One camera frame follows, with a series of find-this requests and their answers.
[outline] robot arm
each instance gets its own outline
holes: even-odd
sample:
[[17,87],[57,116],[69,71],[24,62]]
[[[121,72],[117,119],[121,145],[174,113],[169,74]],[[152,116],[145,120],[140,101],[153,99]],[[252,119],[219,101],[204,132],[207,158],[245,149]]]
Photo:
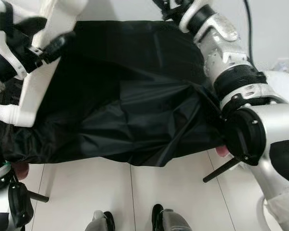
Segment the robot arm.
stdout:
[[[158,6],[164,19],[173,18],[182,32],[194,36],[205,60],[205,74],[220,100],[226,145],[235,157],[218,174],[239,162],[248,164],[271,213],[289,231],[289,203],[284,200],[287,196],[289,201],[289,104],[267,84],[269,73],[259,72],[249,62],[236,29],[210,7],[210,0],[176,3],[174,9],[167,0]],[[279,199],[283,211],[274,204]]]
[[[76,16],[87,0],[50,2],[45,3],[50,6],[45,7],[47,20],[32,17],[14,24],[12,5],[0,0],[0,92],[5,90],[4,84],[9,79],[24,80],[19,105],[0,105],[0,120],[3,122],[24,127],[33,125],[56,69],[56,60],[73,38],[73,32],[69,31],[73,29]],[[18,182],[0,149],[0,230],[24,230],[24,225],[33,217],[30,198],[43,202],[48,200],[28,191],[24,184]]]

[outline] white wall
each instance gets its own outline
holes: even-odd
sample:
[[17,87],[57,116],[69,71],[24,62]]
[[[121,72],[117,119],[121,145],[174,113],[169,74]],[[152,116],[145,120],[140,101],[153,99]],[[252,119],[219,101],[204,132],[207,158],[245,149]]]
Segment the white wall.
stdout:
[[39,12],[39,7],[43,0],[5,0],[12,4],[18,5],[30,12]]
[[[250,0],[250,4],[255,63],[260,70],[270,69],[278,58],[289,58],[289,0]],[[233,22],[246,47],[248,34],[243,0],[215,0],[213,7]],[[89,0],[80,19],[161,20],[161,14],[152,0]]]

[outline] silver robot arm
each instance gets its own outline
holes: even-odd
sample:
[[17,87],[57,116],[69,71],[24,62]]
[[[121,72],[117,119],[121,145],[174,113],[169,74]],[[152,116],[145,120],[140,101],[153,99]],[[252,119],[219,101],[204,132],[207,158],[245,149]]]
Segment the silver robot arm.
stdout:
[[270,212],[289,231],[289,104],[249,62],[235,27],[211,8],[211,0],[177,0],[174,9],[168,0],[153,1],[164,20],[173,19],[193,35],[220,100],[225,143],[234,159],[204,181],[239,162],[248,164]]

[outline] cable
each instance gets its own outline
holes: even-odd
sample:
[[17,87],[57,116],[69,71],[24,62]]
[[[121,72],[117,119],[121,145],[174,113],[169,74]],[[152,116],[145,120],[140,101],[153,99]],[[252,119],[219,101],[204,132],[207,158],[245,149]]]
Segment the cable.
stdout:
[[252,47],[253,47],[253,40],[252,40],[252,18],[251,18],[251,12],[250,12],[250,4],[248,0],[243,0],[244,1],[244,5],[245,5],[245,9],[246,9],[246,13],[247,13],[247,18],[248,18],[248,27],[249,27],[249,53],[250,53],[250,63],[255,66],[254,64],[254,56],[252,53]]

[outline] floor tile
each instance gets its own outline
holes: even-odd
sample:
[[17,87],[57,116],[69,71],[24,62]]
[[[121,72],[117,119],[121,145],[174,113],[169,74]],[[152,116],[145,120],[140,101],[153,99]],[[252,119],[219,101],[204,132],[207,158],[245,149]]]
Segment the floor tile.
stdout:
[[[29,174],[26,179],[22,180],[21,182],[24,183],[28,190],[37,193],[39,191],[40,182],[42,179],[42,173],[43,173],[44,165],[30,165],[29,166]],[[33,209],[35,210],[37,206],[36,200],[31,200]],[[31,222],[26,225],[26,231],[32,230],[33,225],[32,218]]]
[[[231,158],[219,157],[214,149],[208,152],[214,169]],[[248,169],[236,167],[220,175],[218,181],[236,231],[263,231],[257,217],[257,204],[263,193],[252,173]],[[274,218],[268,212],[265,214],[271,230],[281,231]]]
[[130,165],[103,158],[45,165],[34,231],[81,231],[95,210],[110,211],[117,231],[134,231]]
[[195,231],[233,231],[217,180],[205,184],[212,171],[207,152],[170,161],[165,167],[132,167],[137,231],[151,231],[154,204],[174,209]]

